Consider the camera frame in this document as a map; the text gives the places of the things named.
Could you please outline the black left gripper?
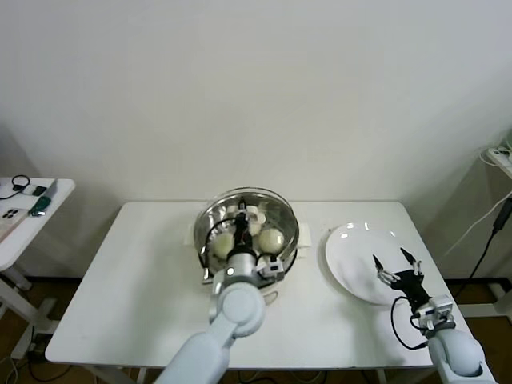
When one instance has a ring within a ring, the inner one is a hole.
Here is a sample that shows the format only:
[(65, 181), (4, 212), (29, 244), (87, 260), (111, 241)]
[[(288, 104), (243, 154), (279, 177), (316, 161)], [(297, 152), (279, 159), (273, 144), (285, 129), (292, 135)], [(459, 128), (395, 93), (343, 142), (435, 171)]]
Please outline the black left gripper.
[(237, 252), (251, 253), (253, 251), (253, 237), (250, 234), (249, 221), (246, 217), (246, 201), (241, 198), (238, 202), (239, 212), (234, 220), (234, 250)]

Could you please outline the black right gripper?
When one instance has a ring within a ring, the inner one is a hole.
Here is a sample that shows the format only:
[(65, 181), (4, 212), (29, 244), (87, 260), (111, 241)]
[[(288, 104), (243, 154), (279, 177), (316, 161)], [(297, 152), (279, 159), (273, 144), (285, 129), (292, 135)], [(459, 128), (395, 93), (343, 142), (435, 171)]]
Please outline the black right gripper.
[(384, 269), (381, 262), (373, 254), (374, 264), (377, 270), (378, 279), (385, 285), (391, 285), (393, 290), (404, 293), (412, 310), (418, 310), (430, 300), (430, 296), (422, 286), (424, 275), (421, 270), (421, 261), (417, 260), (412, 253), (400, 248), (405, 259), (412, 266), (412, 270), (404, 270), (393, 274)]

